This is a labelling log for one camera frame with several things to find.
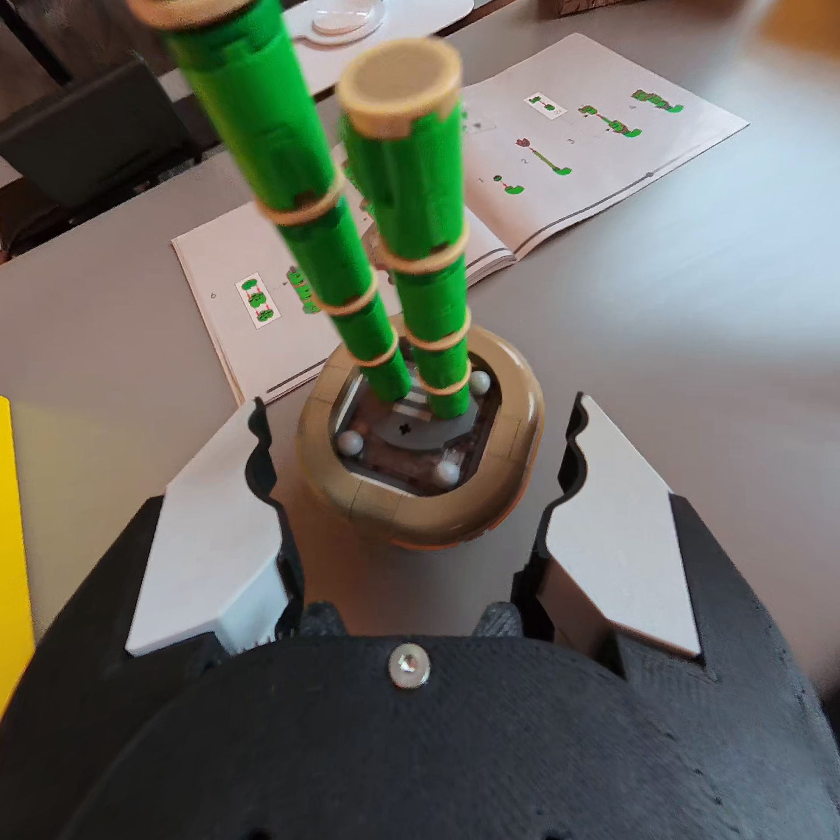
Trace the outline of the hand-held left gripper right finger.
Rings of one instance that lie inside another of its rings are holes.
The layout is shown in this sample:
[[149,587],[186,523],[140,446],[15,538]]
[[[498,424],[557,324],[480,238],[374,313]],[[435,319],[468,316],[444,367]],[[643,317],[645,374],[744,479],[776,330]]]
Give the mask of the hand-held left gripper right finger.
[[524,636],[594,657],[618,633],[698,658],[670,488],[582,392],[558,481],[560,497],[545,508],[530,560],[513,578]]

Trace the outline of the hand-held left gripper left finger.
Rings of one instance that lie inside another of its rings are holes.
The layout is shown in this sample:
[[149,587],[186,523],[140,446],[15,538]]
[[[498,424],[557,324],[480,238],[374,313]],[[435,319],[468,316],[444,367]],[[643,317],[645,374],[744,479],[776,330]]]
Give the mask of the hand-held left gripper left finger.
[[213,634],[230,655],[298,633],[304,579],[264,403],[247,401],[167,485],[125,648]]

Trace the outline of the short green toy bamboo stalk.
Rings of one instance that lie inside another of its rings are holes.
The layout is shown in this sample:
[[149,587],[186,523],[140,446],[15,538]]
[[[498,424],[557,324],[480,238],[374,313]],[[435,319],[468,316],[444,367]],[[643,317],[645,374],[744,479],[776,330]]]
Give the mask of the short green toy bamboo stalk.
[[442,419],[469,405],[461,80],[447,42],[402,38],[357,56],[336,87],[350,168],[378,228],[418,378]]

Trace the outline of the long green toy bamboo stalk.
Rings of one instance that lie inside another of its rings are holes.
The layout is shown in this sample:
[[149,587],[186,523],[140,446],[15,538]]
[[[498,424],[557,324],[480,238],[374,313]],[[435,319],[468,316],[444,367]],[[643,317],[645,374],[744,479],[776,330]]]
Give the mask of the long green toy bamboo stalk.
[[129,1],[158,30],[373,393],[411,376],[277,1]]

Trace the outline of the grey desk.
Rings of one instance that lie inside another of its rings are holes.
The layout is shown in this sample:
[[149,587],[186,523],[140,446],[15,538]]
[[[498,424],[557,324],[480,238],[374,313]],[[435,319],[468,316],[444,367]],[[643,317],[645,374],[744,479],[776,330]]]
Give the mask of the grey desk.
[[[534,2],[451,36],[465,82],[581,32],[750,121],[729,141],[471,290],[532,364],[545,424],[529,485],[488,536],[440,553],[316,512],[269,407],[275,497],[309,602],[352,634],[466,635],[506,599],[559,493],[564,429],[594,397],[687,497],[812,683],[838,682],[838,64],[763,34],[771,2],[642,2],[545,19]],[[236,408],[171,246],[248,199],[219,152],[2,266],[35,638],[149,497]]]

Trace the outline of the white instruction booklet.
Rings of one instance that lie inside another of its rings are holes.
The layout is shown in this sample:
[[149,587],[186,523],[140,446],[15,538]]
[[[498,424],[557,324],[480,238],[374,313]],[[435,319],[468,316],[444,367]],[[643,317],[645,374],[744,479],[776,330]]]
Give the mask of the white instruction booklet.
[[[581,34],[463,102],[468,287],[749,124]],[[171,244],[237,404],[319,376],[340,336],[255,204]]]

